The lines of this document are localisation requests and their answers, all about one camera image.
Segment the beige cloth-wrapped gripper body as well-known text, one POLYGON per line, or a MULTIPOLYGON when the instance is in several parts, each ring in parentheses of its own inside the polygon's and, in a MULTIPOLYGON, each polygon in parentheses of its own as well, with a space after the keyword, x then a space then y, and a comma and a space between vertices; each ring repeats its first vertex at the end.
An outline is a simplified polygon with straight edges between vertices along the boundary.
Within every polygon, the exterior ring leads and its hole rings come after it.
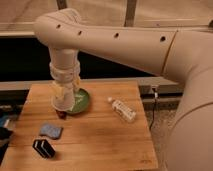
POLYGON ((52 78, 60 84, 74 83, 74 79, 80 74, 80 62, 75 62, 69 69, 59 69, 52 63, 49 64, 52 78))

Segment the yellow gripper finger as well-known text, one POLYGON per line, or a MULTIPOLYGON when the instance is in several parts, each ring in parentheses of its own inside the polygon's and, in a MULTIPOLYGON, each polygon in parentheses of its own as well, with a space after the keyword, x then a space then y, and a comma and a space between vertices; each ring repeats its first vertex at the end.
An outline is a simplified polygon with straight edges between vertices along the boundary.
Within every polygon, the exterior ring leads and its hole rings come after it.
POLYGON ((58 98, 59 100, 62 100, 64 98, 63 88, 60 85, 54 84, 53 92, 54 92, 55 97, 58 98))
POLYGON ((74 79, 74 83, 73 83, 74 90, 79 90, 80 89, 80 81, 81 81, 81 79, 80 79, 79 76, 74 79))

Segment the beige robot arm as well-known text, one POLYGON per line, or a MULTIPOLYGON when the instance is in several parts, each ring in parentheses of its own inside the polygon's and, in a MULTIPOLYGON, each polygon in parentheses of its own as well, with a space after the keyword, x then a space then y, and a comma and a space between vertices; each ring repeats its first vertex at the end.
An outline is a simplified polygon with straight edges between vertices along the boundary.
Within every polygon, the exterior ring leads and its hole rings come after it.
POLYGON ((87 26, 72 8, 38 17, 37 39, 49 48, 58 111, 74 107, 80 51, 185 86, 167 141, 167 171, 213 171, 213 33, 206 29, 87 26))

